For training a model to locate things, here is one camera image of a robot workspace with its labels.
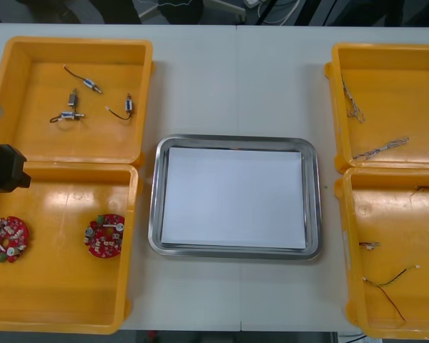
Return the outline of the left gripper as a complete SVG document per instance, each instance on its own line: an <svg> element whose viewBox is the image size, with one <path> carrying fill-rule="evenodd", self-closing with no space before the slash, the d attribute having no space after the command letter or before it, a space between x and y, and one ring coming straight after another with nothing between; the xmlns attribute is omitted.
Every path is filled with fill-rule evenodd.
<svg viewBox="0 0 429 343"><path fill-rule="evenodd" d="M24 172L26 157L8 144L0 144L0 193L29 188L31 177Z"/></svg>

